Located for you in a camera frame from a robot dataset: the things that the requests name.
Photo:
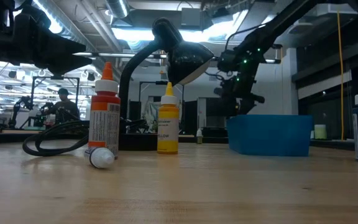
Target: black lamp shade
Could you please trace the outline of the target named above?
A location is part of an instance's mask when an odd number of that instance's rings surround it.
[[[182,41],[168,51],[167,74],[172,85],[187,84],[202,75],[214,54],[205,46]]]

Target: ceiling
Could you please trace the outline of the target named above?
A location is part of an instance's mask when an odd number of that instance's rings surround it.
[[[153,15],[158,14],[159,11],[165,10],[170,11],[169,14],[177,14],[175,11],[188,10],[190,8],[198,9],[195,12],[199,13],[199,9],[203,9],[207,15],[207,20],[212,20],[210,12],[219,7],[227,7],[230,15],[228,15],[232,21],[227,21],[223,26],[219,26],[219,23],[214,26],[209,26],[202,29],[202,34],[211,34],[207,39],[203,39],[201,44],[205,45],[211,51],[214,52],[215,56],[219,56],[224,50],[224,44],[226,43],[226,37],[237,29],[246,29],[251,26],[259,25],[267,22],[275,17],[276,14],[281,12],[292,0],[277,0],[277,1],[243,1],[243,0],[192,0],[192,1],[172,1],[172,0],[128,0],[131,12],[137,11],[137,15]],[[147,44],[150,40],[142,40],[145,38],[144,35],[132,35],[130,38],[136,41],[126,41],[117,39],[119,36],[116,32],[111,29],[111,21],[113,25],[117,21],[116,19],[111,20],[111,12],[106,6],[106,0],[34,0],[34,6],[41,8],[57,26],[61,28],[60,35],[80,42],[87,46],[89,52],[137,52],[142,46]],[[320,30],[320,36],[323,38],[332,32],[334,27],[330,27],[330,30],[324,30],[321,28],[322,18],[325,18],[325,24],[327,21],[332,22],[332,10],[327,11],[324,14],[318,14],[316,9],[311,11],[311,15],[305,18],[307,22],[311,24],[314,29]],[[351,21],[356,16],[354,12],[346,11],[347,15],[345,21]],[[142,20],[144,17],[129,16],[133,21]],[[229,48],[236,46],[247,33],[243,35],[235,36],[229,44]],[[284,44],[285,47],[299,47],[302,45],[309,45],[317,41],[317,39],[310,38],[310,33],[302,33],[299,35],[291,35],[288,31],[277,39],[279,44]],[[275,50],[269,50],[265,54],[265,58],[275,58]],[[67,73],[66,77],[78,77],[80,78],[80,103],[81,110],[85,111],[88,105],[87,95],[93,95],[94,82],[89,81],[87,76],[89,73],[94,73],[96,79],[99,79],[98,73],[101,73],[104,62],[110,61],[114,67],[115,79],[118,80],[122,69],[124,68],[127,60],[120,58],[94,58],[94,63],[87,67],[79,68],[75,71]],[[161,79],[160,72],[165,72],[164,66],[161,66],[164,62],[160,60],[147,60],[138,67],[132,75],[132,80],[136,81],[158,81]],[[1,109],[4,105],[11,106],[20,97],[20,94],[28,94],[31,91],[32,76],[44,74],[49,77],[51,74],[48,71],[41,71],[40,69],[31,66],[23,65],[21,67],[15,67],[11,64],[7,65],[6,69],[2,71],[6,63],[0,62],[0,92],[2,92],[3,101],[1,102]],[[16,71],[18,77],[10,78],[9,72]],[[208,70],[211,73],[217,73],[218,71],[213,66]],[[202,75],[199,79],[195,80],[190,85],[214,85],[216,86],[217,81],[212,80],[207,75]],[[69,80],[45,80],[44,85],[39,85],[35,89],[35,101],[39,101],[41,104],[48,101],[57,101],[55,91],[61,86],[67,88],[71,93],[75,94],[76,88]]]

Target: orange bottle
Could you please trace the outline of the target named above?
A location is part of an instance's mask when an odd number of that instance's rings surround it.
[[[121,100],[110,62],[105,64],[102,79],[96,81],[94,90],[97,95],[91,100],[88,147],[108,148],[117,159]]]

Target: yellow cable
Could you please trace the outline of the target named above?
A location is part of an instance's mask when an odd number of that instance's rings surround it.
[[[339,10],[336,13],[337,15],[337,21],[338,21],[338,36],[339,36],[339,57],[341,59],[341,126],[342,126],[342,132],[341,132],[341,139],[344,140],[345,135],[345,124],[344,124],[344,113],[343,113],[343,58],[342,58],[342,38],[341,38],[341,21],[340,21],[340,15]]]

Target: desk lamp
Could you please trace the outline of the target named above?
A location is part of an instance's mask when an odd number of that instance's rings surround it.
[[[213,53],[205,46],[186,42],[179,30],[165,18],[153,23],[154,40],[148,46],[135,54],[127,63],[121,74],[119,97],[121,99],[121,118],[127,118],[128,91],[132,72],[150,54],[157,50],[167,52],[167,74],[172,85],[187,84],[203,74],[209,66]],[[121,134],[125,133],[125,125],[121,126]]]

